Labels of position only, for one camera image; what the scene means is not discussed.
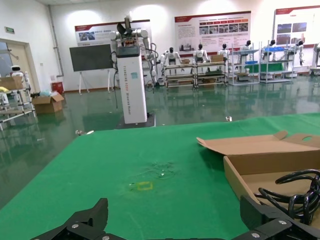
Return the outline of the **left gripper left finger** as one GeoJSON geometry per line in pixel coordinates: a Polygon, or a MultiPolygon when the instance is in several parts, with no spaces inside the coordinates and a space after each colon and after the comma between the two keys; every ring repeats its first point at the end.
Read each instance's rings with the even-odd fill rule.
{"type": "Polygon", "coordinates": [[[108,216],[108,199],[100,198],[92,208],[76,211],[64,224],[35,236],[33,239],[105,240],[108,216]]]}

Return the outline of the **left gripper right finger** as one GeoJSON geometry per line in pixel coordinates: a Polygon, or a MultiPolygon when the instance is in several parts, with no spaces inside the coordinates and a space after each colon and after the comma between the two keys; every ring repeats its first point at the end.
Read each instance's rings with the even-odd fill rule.
{"type": "Polygon", "coordinates": [[[320,230],[293,220],[278,208],[240,197],[240,217],[249,231],[236,240],[318,240],[320,230]]]}

